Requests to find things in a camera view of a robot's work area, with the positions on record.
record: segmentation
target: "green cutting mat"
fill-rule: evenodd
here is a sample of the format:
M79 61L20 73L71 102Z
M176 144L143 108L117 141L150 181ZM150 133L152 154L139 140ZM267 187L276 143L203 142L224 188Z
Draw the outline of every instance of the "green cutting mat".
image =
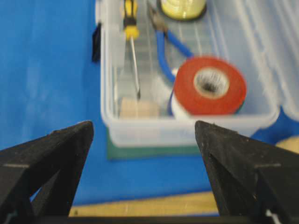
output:
M107 130L107 157L109 160L126 160L144 157L175 155L200 156L197 146L185 147L117 147L110 139Z

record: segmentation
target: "tape roll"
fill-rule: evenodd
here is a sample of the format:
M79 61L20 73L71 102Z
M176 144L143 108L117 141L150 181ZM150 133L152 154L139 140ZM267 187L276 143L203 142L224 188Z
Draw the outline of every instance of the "tape roll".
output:
M191 21L206 12L206 0L157 0L161 11L174 20Z
M170 105L175 117L233 114L246 98L246 82L233 65L194 57L178 70Z

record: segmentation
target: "clear plastic container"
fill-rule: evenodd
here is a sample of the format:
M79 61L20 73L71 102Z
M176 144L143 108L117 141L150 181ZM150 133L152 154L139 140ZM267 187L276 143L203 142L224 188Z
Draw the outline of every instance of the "clear plastic container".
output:
M236 66L247 81L248 94L241 110L228 116L197 116L176 120L167 114L172 86L157 60L154 29L146 0L138 0L135 41L141 100L159 105L160 117L121 119L123 98L136 99L132 53L122 27L122 0L98 2L102 26L101 115L111 139L119 147L194 145L197 120L215 123L250 136L273 124L282 105L299 119L299 2L297 0L207 0L207 12L198 21L165 18L170 30L197 55L212 55ZM165 46L172 68L185 58L170 44Z

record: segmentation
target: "yellow spool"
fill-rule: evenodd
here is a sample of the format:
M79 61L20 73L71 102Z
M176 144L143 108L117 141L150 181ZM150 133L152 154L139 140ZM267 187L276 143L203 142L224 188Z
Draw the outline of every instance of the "yellow spool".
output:
M191 20L205 9L206 0L161 0L163 12L176 20Z

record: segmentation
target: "blue table surface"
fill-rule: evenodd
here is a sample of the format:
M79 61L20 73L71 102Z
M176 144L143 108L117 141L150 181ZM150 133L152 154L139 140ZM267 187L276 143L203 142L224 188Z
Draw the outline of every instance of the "blue table surface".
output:
M100 66L91 62L94 1L0 1L0 148L92 120L94 141L74 204L210 190L200 156L109 161ZM253 137L299 134L283 111Z

